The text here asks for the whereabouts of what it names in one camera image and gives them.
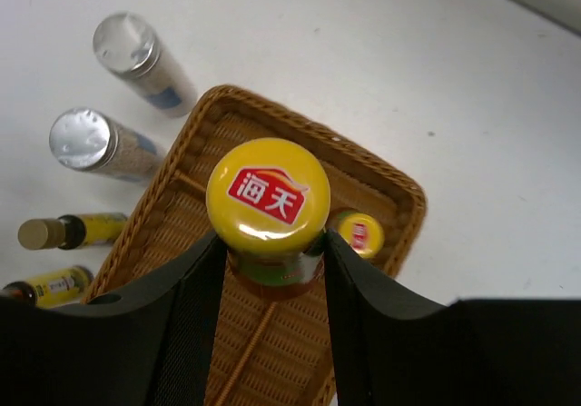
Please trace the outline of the yellow-cap sauce bottle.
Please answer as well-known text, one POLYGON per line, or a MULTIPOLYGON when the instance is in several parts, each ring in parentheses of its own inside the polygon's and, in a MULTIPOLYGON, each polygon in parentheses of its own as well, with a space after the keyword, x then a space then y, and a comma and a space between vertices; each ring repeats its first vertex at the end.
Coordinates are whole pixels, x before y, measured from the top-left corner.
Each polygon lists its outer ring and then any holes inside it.
POLYGON ((385 233, 380 222, 355 209, 343 207, 332 210, 326 227, 335 230, 363 259, 374 259, 385 242, 385 233))
POLYGON ((205 204, 234 277, 285 301, 309 291, 323 266, 330 183, 306 148, 279 138, 240 144, 215 165, 205 204))

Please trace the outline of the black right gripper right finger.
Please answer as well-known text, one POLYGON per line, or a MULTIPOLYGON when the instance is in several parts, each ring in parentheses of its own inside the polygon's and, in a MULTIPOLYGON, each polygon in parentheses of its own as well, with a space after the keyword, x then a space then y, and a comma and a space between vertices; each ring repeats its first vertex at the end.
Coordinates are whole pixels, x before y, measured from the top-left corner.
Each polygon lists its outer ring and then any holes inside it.
POLYGON ((341 405, 577 405, 575 299, 433 302, 324 240, 332 360, 341 405))

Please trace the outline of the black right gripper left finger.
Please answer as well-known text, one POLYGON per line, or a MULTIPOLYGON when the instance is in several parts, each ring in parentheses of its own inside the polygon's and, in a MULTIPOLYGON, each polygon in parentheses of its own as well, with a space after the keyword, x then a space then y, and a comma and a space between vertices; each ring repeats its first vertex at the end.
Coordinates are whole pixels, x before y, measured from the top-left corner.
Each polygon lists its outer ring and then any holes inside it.
POLYGON ((4 405, 201 405, 227 249, 208 233, 85 304, 1 301, 4 405))

